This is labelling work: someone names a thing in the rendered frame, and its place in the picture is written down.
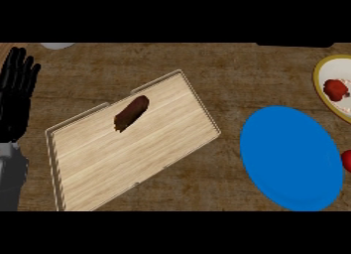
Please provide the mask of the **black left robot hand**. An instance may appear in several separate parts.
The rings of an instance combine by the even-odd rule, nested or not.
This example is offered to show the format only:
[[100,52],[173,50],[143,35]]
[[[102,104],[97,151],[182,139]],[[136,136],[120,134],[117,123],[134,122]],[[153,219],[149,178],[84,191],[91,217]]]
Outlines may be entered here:
[[27,132],[40,70],[27,50],[13,48],[0,72],[0,143],[16,142]]

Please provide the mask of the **blue plate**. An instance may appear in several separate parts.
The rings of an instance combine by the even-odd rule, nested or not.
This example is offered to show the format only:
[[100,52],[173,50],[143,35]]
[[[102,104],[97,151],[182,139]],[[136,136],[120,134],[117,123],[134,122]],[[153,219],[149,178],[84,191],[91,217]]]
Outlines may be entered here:
[[319,211],[340,196],[344,170],[334,139],[286,106],[261,108],[241,132],[241,157],[263,195],[283,208]]

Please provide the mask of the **white bowl with yellow rim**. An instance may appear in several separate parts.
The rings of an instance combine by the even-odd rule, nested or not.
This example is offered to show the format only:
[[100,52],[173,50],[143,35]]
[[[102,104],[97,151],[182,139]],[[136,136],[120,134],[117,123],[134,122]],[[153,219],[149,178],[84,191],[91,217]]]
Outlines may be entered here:
[[351,56],[334,55],[317,63],[313,86],[329,110],[351,124]]

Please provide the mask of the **pale grey round object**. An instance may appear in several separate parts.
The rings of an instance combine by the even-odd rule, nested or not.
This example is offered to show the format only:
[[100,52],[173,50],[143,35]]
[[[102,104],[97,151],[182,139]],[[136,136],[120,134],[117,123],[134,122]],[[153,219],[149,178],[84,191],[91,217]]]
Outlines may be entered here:
[[62,50],[71,47],[75,43],[41,43],[41,46],[49,50]]

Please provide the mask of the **dark brown sausage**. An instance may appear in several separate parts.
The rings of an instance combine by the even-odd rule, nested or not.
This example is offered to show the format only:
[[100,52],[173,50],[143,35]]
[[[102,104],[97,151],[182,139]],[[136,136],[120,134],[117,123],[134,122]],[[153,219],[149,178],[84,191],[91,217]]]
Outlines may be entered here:
[[114,129],[122,132],[130,124],[140,117],[149,106],[149,99],[145,95],[134,98],[122,111],[114,117]]

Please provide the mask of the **pale wooden cutting board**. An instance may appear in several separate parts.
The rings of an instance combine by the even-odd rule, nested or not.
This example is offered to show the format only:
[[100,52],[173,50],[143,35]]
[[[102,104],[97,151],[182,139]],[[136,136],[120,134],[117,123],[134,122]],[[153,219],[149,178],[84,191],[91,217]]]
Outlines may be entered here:
[[[149,106],[122,132],[114,117],[136,97]],[[56,208],[97,209],[220,136],[182,70],[46,130]]]

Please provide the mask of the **dark red food lump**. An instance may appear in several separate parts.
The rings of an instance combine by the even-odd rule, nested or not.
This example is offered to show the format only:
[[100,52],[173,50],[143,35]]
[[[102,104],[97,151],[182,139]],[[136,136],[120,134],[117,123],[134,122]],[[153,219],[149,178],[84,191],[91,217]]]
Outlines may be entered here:
[[348,87],[340,79],[328,79],[323,83],[323,92],[334,102],[350,96]]

